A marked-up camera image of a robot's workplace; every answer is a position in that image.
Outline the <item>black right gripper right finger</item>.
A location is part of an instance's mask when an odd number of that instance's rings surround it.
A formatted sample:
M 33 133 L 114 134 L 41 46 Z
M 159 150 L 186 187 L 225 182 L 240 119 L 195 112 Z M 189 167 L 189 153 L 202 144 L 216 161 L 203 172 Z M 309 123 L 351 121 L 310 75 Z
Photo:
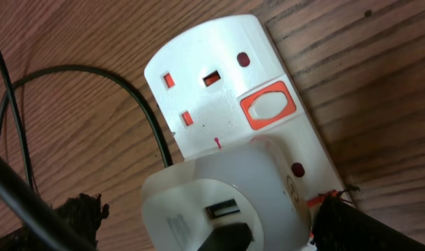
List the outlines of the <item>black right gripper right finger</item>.
M 318 211 L 311 244 L 319 251 L 425 251 L 425 245 L 350 205 L 342 191 L 319 194 L 309 204 Z

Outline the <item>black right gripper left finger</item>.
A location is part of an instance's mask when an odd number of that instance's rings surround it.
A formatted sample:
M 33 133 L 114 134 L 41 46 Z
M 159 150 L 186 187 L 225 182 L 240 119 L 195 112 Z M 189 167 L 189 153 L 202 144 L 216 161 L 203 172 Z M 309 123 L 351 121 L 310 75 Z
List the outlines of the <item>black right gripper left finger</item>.
M 96 250 L 96 234 L 101 222 L 109 216 L 109 205 L 101 195 L 79 194 L 65 204 L 49 209 L 33 195 L 8 203 L 24 221 L 23 227 L 0 238 L 0 250 Z

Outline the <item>white power strip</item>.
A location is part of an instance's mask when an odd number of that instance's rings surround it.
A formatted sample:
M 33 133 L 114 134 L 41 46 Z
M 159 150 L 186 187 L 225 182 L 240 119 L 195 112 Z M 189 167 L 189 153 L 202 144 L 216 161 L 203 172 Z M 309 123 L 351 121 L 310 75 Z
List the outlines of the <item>white power strip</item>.
M 307 204 L 343 183 L 281 62 L 254 15 L 204 22 L 164 45 L 145 78 L 183 161 L 244 144 L 276 146 Z M 309 241 L 301 250 L 317 250 Z

